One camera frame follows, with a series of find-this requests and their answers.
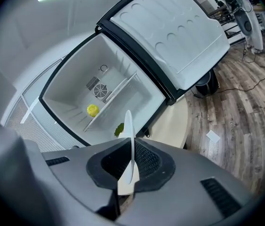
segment white plastic spatula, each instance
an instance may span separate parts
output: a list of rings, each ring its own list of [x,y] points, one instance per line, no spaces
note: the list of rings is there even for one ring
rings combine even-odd
[[[131,161],[128,164],[125,170],[125,181],[127,184],[130,184],[132,181],[133,176],[133,168],[134,168],[134,154],[135,154],[135,147],[134,147],[134,138],[135,138],[135,131],[133,127],[133,120],[131,111],[128,110],[125,115],[124,121],[124,130],[122,133],[119,134],[119,138],[131,138]]]

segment refrigerator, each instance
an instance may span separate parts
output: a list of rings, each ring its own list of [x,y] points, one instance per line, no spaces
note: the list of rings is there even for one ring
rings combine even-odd
[[[219,22],[195,0],[121,0],[54,70],[39,100],[85,146],[116,139],[127,110],[142,136],[228,49]]]

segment black cable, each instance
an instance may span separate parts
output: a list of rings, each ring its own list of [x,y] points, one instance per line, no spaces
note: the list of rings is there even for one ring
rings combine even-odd
[[[248,91],[254,89],[254,88],[255,88],[255,87],[256,87],[261,81],[264,81],[264,80],[265,80],[265,78],[259,80],[258,83],[257,83],[256,85],[254,85],[253,88],[250,88],[250,89],[240,89],[240,88],[225,89],[225,90],[222,90],[222,91],[216,92],[216,93],[214,93],[214,94],[211,94],[211,95],[205,95],[205,96],[202,96],[202,97],[200,97],[199,95],[194,94],[194,92],[192,91],[192,89],[191,89],[191,92],[192,92],[193,95],[194,95],[196,98],[198,98],[198,99],[204,99],[204,98],[206,98],[206,97],[213,96],[213,95],[215,95],[215,94],[220,94],[220,93],[223,93],[223,92],[225,92],[225,91],[228,91],[228,90],[234,90],[234,89],[239,90],[239,91],[243,91],[243,92],[248,92]]]
[[[247,63],[247,64],[250,64],[250,63],[253,63],[253,62],[255,62],[256,61],[256,54],[255,54],[255,57],[254,57],[254,60],[253,61],[250,61],[250,62],[247,62],[247,61],[244,61],[243,59],[244,59],[244,57],[245,57],[245,55],[246,55],[246,52],[247,52],[247,50],[245,49],[245,42],[243,41],[243,56],[242,56],[242,59],[241,59],[241,61],[242,62],[245,62],[245,63]]]
[[[265,78],[259,80],[259,82],[253,88],[250,88],[250,89],[239,89],[239,88],[225,89],[225,90],[222,90],[222,91],[217,92],[216,94],[219,94],[219,93],[222,93],[222,92],[225,92],[225,91],[228,91],[228,90],[234,90],[234,89],[239,90],[239,91],[248,92],[248,91],[254,89],[263,80],[265,80]]]
[[[246,11],[243,8],[240,8],[240,10],[242,10],[243,12],[246,12],[246,13],[250,13],[253,10],[253,7],[250,9],[250,11]]]

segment fan grille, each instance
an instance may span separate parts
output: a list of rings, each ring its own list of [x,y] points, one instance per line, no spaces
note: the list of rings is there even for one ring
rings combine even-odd
[[[94,88],[94,94],[96,97],[102,98],[107,94],[106,85],[98,84]]]

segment round white table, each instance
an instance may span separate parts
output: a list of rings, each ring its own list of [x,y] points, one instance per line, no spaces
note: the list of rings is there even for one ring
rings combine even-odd
[[[143,138],[162,142],[174,147],[183,148],[189,132],[188,104],[184,96],[174,105],[168,106],[149,126],[150,137]],[[134,184],[139,181],[137,164],[130,184],[126,183],[128,167],[118,181],[118,195],[133,194]]]

